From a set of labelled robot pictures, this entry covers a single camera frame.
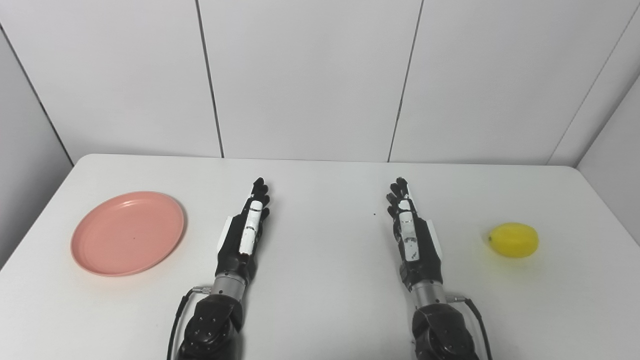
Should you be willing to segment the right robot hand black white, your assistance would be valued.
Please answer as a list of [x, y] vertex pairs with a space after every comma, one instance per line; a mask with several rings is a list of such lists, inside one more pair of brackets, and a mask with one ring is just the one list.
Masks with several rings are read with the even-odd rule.
[[442, 262], [425, 219], [421, 218], [409, 192], [409, 183], [398, 177], [390, 184], [387, 212], [393, 221], [393, 235], [400, 253], [399, 274], [411, 291], [420, 282], [443, 283]]

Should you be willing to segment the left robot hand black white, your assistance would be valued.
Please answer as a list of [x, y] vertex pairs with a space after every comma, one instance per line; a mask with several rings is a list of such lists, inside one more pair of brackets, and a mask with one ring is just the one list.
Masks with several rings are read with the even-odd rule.
[[236, 275], [249, 284], [258, 271], [256, 253], [265, 219], [270, 215], [269, 187], [257, 178], [241, 212], [231, 218], [224, 242], [217, 255], [215, 275]]

